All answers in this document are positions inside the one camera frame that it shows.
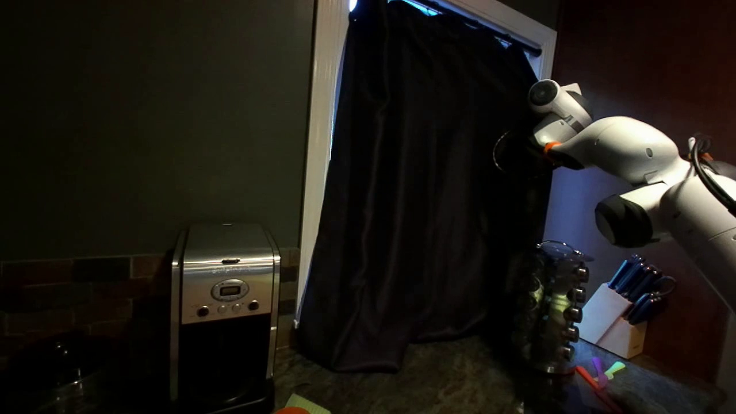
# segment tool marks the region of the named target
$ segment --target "dark curtain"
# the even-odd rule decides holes
[[[508,257],[537,241],[549,174],[521,49],[405,3],[364,0],[349,18],[296,338],[326,368],[393,369],[412,341],[504,311]]]

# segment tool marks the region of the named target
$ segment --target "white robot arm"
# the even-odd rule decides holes
[[[533,138],[564,168],[599,168],[630,191],[599,200],[595,226],[617,245],[673,239],[736,311],[736,182],[698,162],[689,138],[682,158],[673,141],[633,118],[594,120],[576,84],[541,80],[529,105],[545,114]]]

